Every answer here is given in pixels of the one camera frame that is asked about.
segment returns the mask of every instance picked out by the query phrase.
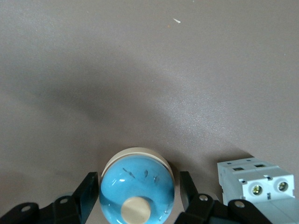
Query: gray tabletop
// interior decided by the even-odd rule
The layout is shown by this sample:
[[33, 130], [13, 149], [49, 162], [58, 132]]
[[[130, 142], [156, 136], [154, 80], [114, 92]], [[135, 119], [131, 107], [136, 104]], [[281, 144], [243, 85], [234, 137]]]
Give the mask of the gray tabletop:
[[134, 146], [220, 199], [217, 162], [251, 156], [299, 196], [299, 1], [2, 0], [0, 21], [0, 215]]

